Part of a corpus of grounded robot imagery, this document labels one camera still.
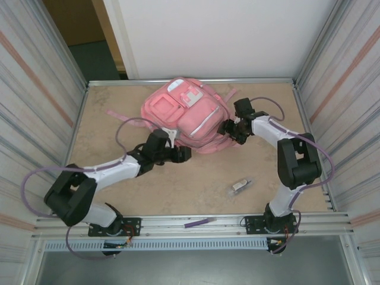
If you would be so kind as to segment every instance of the orange stripe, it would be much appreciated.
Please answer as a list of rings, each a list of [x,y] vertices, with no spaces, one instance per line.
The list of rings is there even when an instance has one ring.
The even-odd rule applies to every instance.
[[[10,227],[16,227],[21,230],[28,230],[29,232],[34,231],[34,225],[30,223],[26,223],[25,221],[21,221],[17,218],[6,216],[3,214],[0,214],[0,224],[6,224]]]
[[[365,224],[371,223],[373,221],[380,220],[380,210],[372,211],[368,214],[358,216],[351,220],[353,227],[364,226]]]
[[[65,111],[58,105],[58,103],[54,100],[53,96],[49,93],[49,90],[43,85],[38,76],[34,73],[34,71],[27,65],[27,63],[22,59],[20,54],[15,50],[10,41],[5,37],[2,31],[0,31],[0,42],[3,47],[8,51],[8,53],[14,58],[14,60],[19,64],[19,66],[24,70],[26,75],[34,82],[34,84],[38,87],[38,89],[45,95],[48,101],[53,105],[53,107],[57,110],[57,112],[63,117],[66,123],[69,126],[73,126],[74,123],[70,119],[70,117],[65,113]]]
[[[339,90],[339,88],[345,82],[347,77],[352,73],[352,71],[358,66],[358,64],[363,60],[363,58],[367,55],[367,53],[372,49],[372,47],[375,45],[375,43],[378,41],[379,38],[380,38],[380,26],[376,29],[373,35],[371,35],[371,37],[362,47],[360,52],[356,55],[351,65],[344,72],[344,74],[341,76],[338,82],[335,83],[334,87],[327,94],[326,98],[322,101],[321,105],[318,107],[315,113],[311,116],[310,118],[311,123],[315,121],[316,117],[319,115],[319,113],[321,113],[322,109],[327,105],[327,103],[331,100],[333,95],[335,95],[335,93]]]

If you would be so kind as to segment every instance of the gray floor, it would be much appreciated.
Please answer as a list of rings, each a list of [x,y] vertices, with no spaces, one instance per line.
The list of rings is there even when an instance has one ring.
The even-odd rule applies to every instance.
[[[90,80],[120,80],[107,42],[69,46],[84,78]]]
[[[297,237],[283,256],[255,250],[156,251],[86,261],[51,252],[37,284],[349,285],[352,280],[338,237]]]

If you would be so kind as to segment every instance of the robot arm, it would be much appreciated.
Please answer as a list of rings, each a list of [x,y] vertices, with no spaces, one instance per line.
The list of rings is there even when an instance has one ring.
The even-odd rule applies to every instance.
[[[225,121],[218,132],[228,133],[230,138],[239,144],[244,144],[250,135],[257,135],[277,149],[277,171],[281,183],[277,195],[267,205],[265,212],[270,216],[268,220],[291,215],[290,204],[297,198],[296,194],[321,175],[322,169],[316,148],[290,135],[290,131],[279,123],[270,123],[268,114],[256,112],[248,98],[236,101],[234,107],[238,120]],[[314,141],[309,133],[300,136]]]
[[[111,205],[93,202],[94,194],[121,180],[143,175],[155,164],[182,163],[191,158],[188,147],[166,147],[168,139],[167,132],[157,129],[146,143],[138,145],[125,157],[85,167],[84,172],[63,171],[46,194],[45,204],[67,226],[85,222],[107,228],[111,234],[118,232],[122,216]],[[78,169],[75,164],[68,167]]]

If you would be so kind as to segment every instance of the pink backpack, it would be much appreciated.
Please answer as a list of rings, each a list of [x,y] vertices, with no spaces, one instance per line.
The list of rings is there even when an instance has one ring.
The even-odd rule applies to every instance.
[[[178,77],[165,84],[145,100],[141,117],[177,130],[175,143],[199,153],[235,145],[228,134],[217,133],[220,124],[231,117],[229,108],[215,90],[196,79]]]

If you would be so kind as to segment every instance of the table surface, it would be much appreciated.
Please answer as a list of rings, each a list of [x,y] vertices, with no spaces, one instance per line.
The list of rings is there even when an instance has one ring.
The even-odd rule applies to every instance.
[[[276,100],[284,109],[282,124],[296,132],[304,132],[290,84],[211,84],[221,97],[232,88],[237,93],[229,102],[244,97],[266,96]],[[159,85],[98,86],[91,87],[71,161],[77,165],[92,166],[116,159],[122,155],[115,143],[115,132],[121,124],[106,111],[128,117],[140,115],[144,100]],[[252,102],[256,111],[264,110],[280,116],[271,102]],[[127,150],[144,143],[149,135],[146,128],[125,125],[120,140]],[[254,178],[252,187],[235,197],[228,187],[247,176]],[[175,214],[240,214],[261,213],[275,196],[279,185],[277,151],[260,137],[250,137],[241,147],[232,147],[213,154],[193,152],[186,163],[165,163],[134,179],[113,184],[95,196],[96,201],[108,202],[123,215]],[[294,208],[300,211],[327,211],[320,187],[305,191]]]

